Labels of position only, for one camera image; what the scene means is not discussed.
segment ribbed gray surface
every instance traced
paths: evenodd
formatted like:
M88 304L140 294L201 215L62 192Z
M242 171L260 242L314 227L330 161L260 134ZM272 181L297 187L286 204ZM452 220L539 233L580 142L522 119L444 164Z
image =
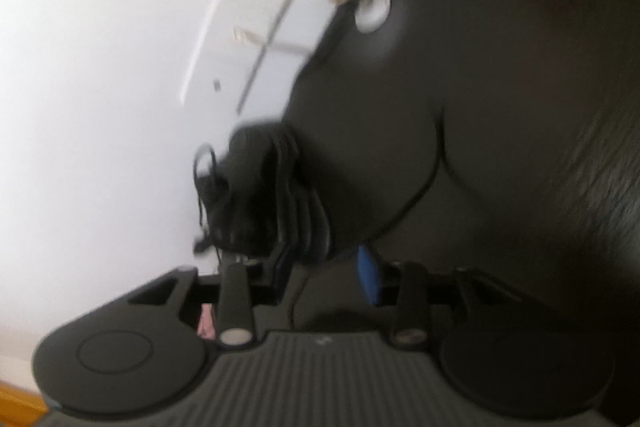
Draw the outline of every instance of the ribbed gray surface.
M92 422L52 413L40 427ZM377 333L271 333L226 354L169 409L120 427L527 427L610 425L596 413L541 423L501 418L453 391L426 355L392 349Z

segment orange wooden edge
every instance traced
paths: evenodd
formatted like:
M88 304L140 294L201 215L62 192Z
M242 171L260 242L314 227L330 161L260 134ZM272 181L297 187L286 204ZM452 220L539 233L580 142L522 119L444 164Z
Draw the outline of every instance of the orange wooden edge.
M46 412L47 406L37 394L0 383L0 424L27 427Z

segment wooden floor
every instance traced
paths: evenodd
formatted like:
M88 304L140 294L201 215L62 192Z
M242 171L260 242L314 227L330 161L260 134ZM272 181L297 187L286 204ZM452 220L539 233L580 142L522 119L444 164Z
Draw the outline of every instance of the wooden floor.
M0 383L0 425L26 427L46 412L39 396Z

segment white wall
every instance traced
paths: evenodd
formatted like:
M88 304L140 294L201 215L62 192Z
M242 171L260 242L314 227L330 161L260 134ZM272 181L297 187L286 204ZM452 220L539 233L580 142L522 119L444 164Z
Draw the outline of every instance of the white wall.
M223 131L177 94L209 2L0 0L0 379L51 328L193 263L191 158Z

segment black cloth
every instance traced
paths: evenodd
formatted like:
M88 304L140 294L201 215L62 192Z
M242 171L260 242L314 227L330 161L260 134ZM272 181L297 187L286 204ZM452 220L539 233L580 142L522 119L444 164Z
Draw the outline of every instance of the black cloth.
M619 363L602 410L635 419L638 0L392 0L372 35L348 8L334 23L286 119L337 247L420 190L440 136L433 184L374 246L430 269L477 266L610 333Z

